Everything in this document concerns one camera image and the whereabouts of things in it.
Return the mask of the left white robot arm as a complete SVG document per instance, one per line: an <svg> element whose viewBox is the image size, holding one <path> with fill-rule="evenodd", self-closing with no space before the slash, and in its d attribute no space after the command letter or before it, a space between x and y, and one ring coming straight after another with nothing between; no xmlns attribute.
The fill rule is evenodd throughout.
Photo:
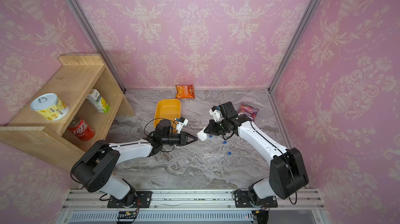
<svg viewBox="0 0 400 224"><path fill-rule="evenodd" d="M133 186L114 176L115 167L128 160L154 156L165 145L186 146L197 141L198 137L181 130L183 126L179 122L174 128L171 121L161 119L154 131L138 141L115 144L99 140L73 165L71 178L88 192L108 194L125 207L130 207L138 196Z"/></svg>

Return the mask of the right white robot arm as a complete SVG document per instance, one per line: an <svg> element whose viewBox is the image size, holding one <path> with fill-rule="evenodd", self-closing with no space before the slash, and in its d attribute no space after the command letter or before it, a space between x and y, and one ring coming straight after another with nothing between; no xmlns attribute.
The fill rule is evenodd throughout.
<svg viewBox="0 0 400 224"><path fill-rule="evenodd" d="M196 136L190 136L191 139L206 141L210 135L236 135L246 140L269 163L268 178L249 186L248 196L253 205L261 206L274 197L288 199L308 185L308 174L298 149L289 149L273 140L255 125L251 117L239 114L231 102L214 106L209 113L213 119Z"/></svg>

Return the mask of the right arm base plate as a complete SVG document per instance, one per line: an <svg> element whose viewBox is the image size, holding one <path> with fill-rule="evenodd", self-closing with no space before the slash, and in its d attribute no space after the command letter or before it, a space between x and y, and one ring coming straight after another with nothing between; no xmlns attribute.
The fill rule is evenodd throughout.
<svg viewBox="0 0 400 224"><path fill-rule="evenodd" d="M278 203L274 196L265 199L258 198L254 193L248 190L234 190L232 198L235 201L236 208L277 208Z"/></svg>

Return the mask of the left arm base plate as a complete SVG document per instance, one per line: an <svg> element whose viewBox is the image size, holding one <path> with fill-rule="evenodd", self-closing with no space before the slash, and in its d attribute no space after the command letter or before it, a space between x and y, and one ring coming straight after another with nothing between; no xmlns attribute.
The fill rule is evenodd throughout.
<svg viewBox="0 0 400 224"><path fill-rule="evenodd" d="M122 200L113 196L108 201L108 208L149 208L152 200L152 191L129 192Z"/></svg>

